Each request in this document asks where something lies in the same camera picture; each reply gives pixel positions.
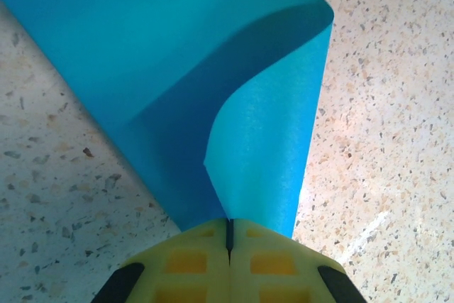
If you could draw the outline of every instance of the speckled floor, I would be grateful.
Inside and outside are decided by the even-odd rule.
[[[294,237],[373,302],[454,300],[454,0],[328,0]],[[0,302],[89,302],[177,233],[0,6]]]

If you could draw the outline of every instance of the blue paper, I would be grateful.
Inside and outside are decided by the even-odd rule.
[[[328,49],[324,0],[4,0],[185,230],[292,234]]]

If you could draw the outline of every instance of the floor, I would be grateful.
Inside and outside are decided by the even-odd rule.
[[[327,1],[294,238],[367,300],[453,301],[454,0]],[[89,302],[178,232],[3,5],[0,127],[1,302]]]

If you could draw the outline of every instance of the black plastic part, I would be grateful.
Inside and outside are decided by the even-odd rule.
[[[227,219],[226,229],[226,248],[228,253],[228,262],[230,263],[230,256],[233,250],[233,219]]]
[[[126,303],[145,266],[132,263],[115,271],[93,298],[92,303]]]
[[[348,276],[329,266],[319,266],[319,274],[336,303],[365,303],[356,286]]]

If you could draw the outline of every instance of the blue fabric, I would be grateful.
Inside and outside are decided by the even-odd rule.
[[[4,0],[185,230],[292,234],[333,14],[324,0]]]

